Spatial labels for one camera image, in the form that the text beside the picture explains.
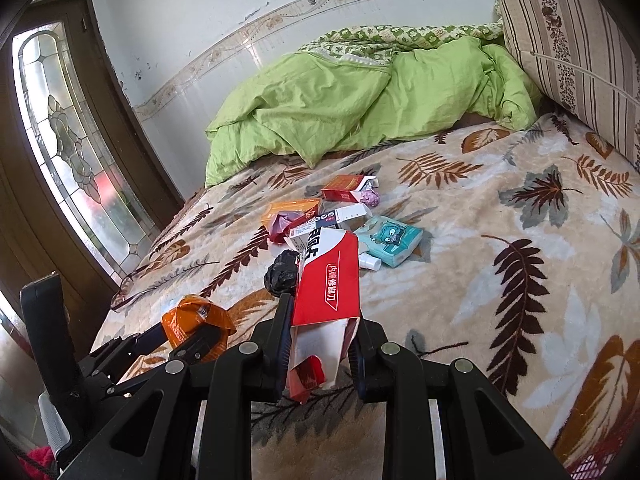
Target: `crumpled orange wrapper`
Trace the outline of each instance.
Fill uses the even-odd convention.
[[[172,348],[187,341],[203,323],[219,327],[220,340],[200,359],[201,363],[220,357],[226,350],[229,336],[236,333],[234,322],[225,309],[195,294],[188,294],[182,298],[175,308],[162,316],[161,323]]]

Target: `wallpaper border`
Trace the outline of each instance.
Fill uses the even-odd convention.
[[[185,65],[146,103],[134,107],[138,120],[145,121],[153,117],[207,72],[244,50],[247,43],[262,40],[274,32],[321,12],[361,1],[364,0],[296,0],[243,25]]]

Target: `white bottle cap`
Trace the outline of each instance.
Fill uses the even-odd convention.
[[[382,260],[370,254],[362,253],[358,256],[358,265],[363,269],[378,270],[382,265]]]

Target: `green duvet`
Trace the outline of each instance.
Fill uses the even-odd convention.
[[[350,27],[325,34],[244,81],[207,127],[207,186],[275,153],[314,167],[326,152],[415,139],[465,112],[513,130],[536,119],[540,93],[507,51],[475,27]]]

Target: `trash pile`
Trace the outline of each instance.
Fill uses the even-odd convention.
[[[322,199],[271,203],[262,216],[269,240],[283,249],[264,286],[295,296],[287,387],[301,403],[335,384],[360,321],[359,269],[397,267],[422,239],[422,229],[372,213],[377,188],[375,176],[338,175]]]

